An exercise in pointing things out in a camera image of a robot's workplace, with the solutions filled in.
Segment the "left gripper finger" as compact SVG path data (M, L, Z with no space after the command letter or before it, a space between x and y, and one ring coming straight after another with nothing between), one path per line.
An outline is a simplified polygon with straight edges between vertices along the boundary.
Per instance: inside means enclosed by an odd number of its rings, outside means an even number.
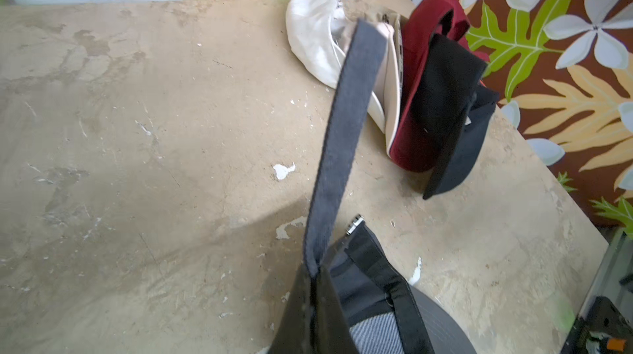
M269 353L357 353L331 276L321 269L312 278L298 268L280 327Z

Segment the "grey baseball cap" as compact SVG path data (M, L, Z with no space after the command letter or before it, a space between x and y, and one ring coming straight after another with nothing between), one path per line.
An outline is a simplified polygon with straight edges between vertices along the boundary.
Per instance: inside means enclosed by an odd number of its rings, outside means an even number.
M302 264L312 278L330 274L357 353L472 353L458 323L390 264L364 218L331 238L386 48L372 24L357 24L331 106Z

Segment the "black baseball cap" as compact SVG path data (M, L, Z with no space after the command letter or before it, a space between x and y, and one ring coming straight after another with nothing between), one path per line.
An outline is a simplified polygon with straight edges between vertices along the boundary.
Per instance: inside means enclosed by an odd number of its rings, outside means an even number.
M455 189L471 173L499 100L499 93L481 83L486 69L479 74L473 63L461 63L447 70L449 62L458 60L449 55L456 50L446 41L434 41L432 46L432 72L443 85L437 89L434 106L425 110L425 122L441 149L423 192L425 200Z

